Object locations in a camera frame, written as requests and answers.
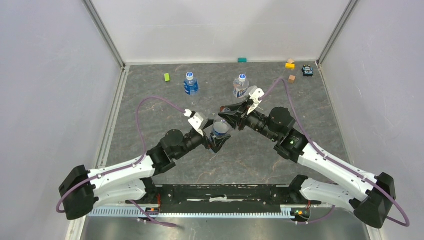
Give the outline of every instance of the white wall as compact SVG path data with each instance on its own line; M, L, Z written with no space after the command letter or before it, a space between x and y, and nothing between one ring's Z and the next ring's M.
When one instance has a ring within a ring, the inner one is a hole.
M387 240L423 239L422 1L359 1L323 63L351 160L395 179L411 227L386 221ZM390 216L402 220L395 207Z
M5 0L0 16L0 239L64 239L58 188L93 166L120 68L80 0Z
M316 60L349 0L93 0L127 63Z

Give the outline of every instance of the speckled gray surface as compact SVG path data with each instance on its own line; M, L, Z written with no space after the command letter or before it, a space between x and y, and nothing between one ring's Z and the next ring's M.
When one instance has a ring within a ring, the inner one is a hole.
M314 67L313 77L303 77L302 66ZM199 79L199 94L184 92L183 81L187 72ZM164 81L169 73L171 81ZM143 98L162 96L183 109L202 112L206 117L223 105L240 102L233 94L233 80L241 73L247 75L250 85L266 91L279 76L296 76L290 91L297 114L312 139L341 159L347 160L341 135L332 112L320 74L313 62L297 62L294 70L286 69L283 62L205 63L131 66L110 147L107 166L131 160L142 153L135 109ZM258 109L268 115L274 107L290 105L279 84ZM149 100L140 110L140 123L147 149L157 145L168 130L190 130L187 118L160 100ZM273 150L274 143L246 128L232 131L231 139L218 154L199 146L180 160L165 174L153 177L156 184L231 184L268 183L288 184L296 175L307 175L319 181L328 180L319 173L285 160Z

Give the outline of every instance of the water bottle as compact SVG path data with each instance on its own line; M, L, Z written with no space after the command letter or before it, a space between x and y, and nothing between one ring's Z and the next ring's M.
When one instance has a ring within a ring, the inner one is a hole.
M221 112L230 112L230 109L228 107L224 108ZM213 121L213 127L212 127L212 133L215 135L217 139L220 139L222 137L225 137L227 135L228 131L230 130L231 126L219 115L216 115L214 121Z
M232 93L236 98L241 98L246 93L249 88L249 80L246 78L245 74L240 74L238 78L234 80L234 89Z
M199 92L198 79L190 71L185 75L184 90L190 96L196 95Z

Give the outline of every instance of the gray floor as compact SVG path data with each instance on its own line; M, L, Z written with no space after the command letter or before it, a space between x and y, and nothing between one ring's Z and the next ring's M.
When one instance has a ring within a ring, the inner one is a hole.
M315 208L312 219L329 210ZM328 219L299 225L288 219L162 218L178 227L163 227L125 217L88 217L82 240L369 240L365 224L342 209Z
M303 77L302 66L314 67L313 77ZM183 80L187 72L199 79L199 94L185 94ZM171 81L164 81L169 73ZM202 112L209 118L223 105L239 102L232 94L233 80L241 73L251 85L267 90L274 79L295 75L290 84L298 115L312 139L341 159L347 160L341 135L320 74L313 62L297 62L296 69L282 62L207 63L131 66L111 143L107 166L131 160L142 153L135 123L135 109L141 99L158 95L183 109ZM279 84L261 104L259 111L268 115L274 107L289 108L283 84ZM142 132L147 149L154 147L168 130L190 130L187 118L159 100L150 100L140 111ZM169 172L155 176L156 184L287 184L299 174L319 181L328 180L317 172L296 165L277 155L274 143L251 129L233 131L231 139L218 154L198 147L176 162Z

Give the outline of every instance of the small toy car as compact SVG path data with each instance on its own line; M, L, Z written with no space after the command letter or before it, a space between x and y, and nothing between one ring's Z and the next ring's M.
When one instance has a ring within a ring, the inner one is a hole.
M310 65L303 65L302 72L304 77L312 77L314 75L313 69Z

